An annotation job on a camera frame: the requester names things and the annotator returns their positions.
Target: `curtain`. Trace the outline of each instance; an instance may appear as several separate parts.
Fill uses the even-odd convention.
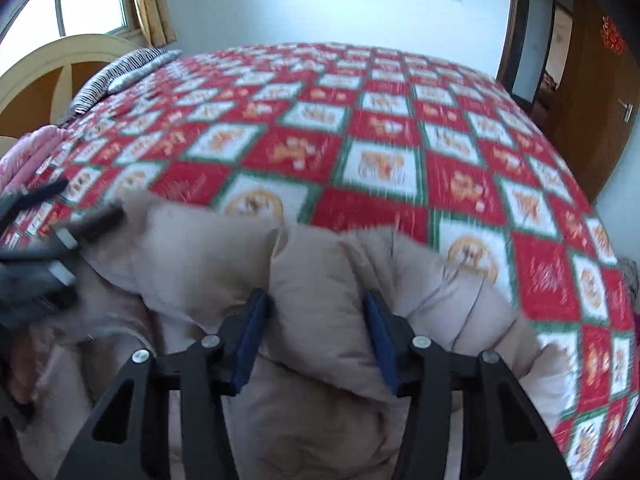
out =
[[[140,27],[153,46],[165,46],[176,40],[166,0],[134,0]]]

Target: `bedspread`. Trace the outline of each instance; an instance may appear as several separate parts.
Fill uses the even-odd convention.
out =
[[[344,44],[248,46],[175,61],[71,124],[12,246],[124,189],[336,231],[393,225],[483,273],[566,352],[556,442],[576,479],[638,403],[633,319],[606,231],[562,158],[494,80]]]

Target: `beige jacket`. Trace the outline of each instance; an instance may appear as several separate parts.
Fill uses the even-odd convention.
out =
[[[529,323],[482,276],[390,228],[337,235],[219,216],[146,193],[126,197],[125,207],[126,223],[85,251],[81,306],[52,321],[58,341],[71,346],[54,350],[38,385],[38,416],[20,438],[42,480],[53,478],[92,397],[134,350],[187,348],[257,286],[274,297],[276,313],[250,382],[225,399],[243,480],[391,477],[408,405],[392,397],[372,353],[361,305],[372,288],[416,333],[448,350],[495,348],[549,428],[559,421],[564,354],[541,350]],[[92,343],[74,345],[88,334]],[[448,478],[460,468],[462,410],[455,407]],[[170,425],[179,475],[175,403]]]

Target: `headboard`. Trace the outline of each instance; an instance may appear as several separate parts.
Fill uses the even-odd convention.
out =
[[[46,44],[0,76],[0,136],[20,137],[54,124],[103,66],[137,45],[108,34],[81,34]]]

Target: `red paper cut decoration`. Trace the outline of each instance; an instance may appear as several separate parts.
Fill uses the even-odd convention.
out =
[[[602,36],[602,41],[604,41],[604,46],[620,56],[625,51],[625,41],[622,39],[618,28],[609,16],[604,16],[602,21],[603,24],[600,35]]]

